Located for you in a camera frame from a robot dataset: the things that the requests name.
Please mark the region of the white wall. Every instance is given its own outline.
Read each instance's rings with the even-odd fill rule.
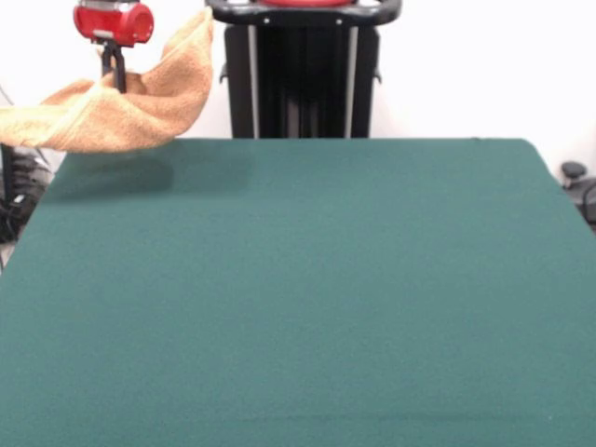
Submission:
[[[100,63],[72,22],[75,0],[3,2],[0,85],[16,103],[41,101]],[[132,70],[156,62],[197,1],[145,0],[156,35],[128,51]],[[224,63],[223,26],[214,49]],[[404,0],[382,29],[374,137],[523,137],[556,172],[568,158],[596,170],[595,0]],[[230,134],[225,85],[187,136]]]

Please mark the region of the orange towel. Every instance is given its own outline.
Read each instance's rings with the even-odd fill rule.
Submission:
[[[146,74],[127,73],[128,91],[77,81],[35,107],[0,108],[0,142],[65,152],[124,152],[158,146],[186,132],[209,96],[213,69],[210,8],[166,44]]]

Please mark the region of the green felt surface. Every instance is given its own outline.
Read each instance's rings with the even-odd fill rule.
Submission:
[[[0,446],[593,447],[595,315],[525,142],[69,156],[0,280]]]

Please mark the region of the black metal frame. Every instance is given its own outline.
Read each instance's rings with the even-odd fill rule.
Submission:
[[[395,20],[401,12],[401,0],[382,0],[365,7],[352,3],[344,7],[274,7],[263,3],[229,3],[227,0],[207,0],[216,20],[235,25],[287,27],[379,26]]]
[[[378,77],[374,27],[398,17],[401,0],[329,8],[208,3],[216,19],[232,24],[223,77],[235,138],[368,138]]]

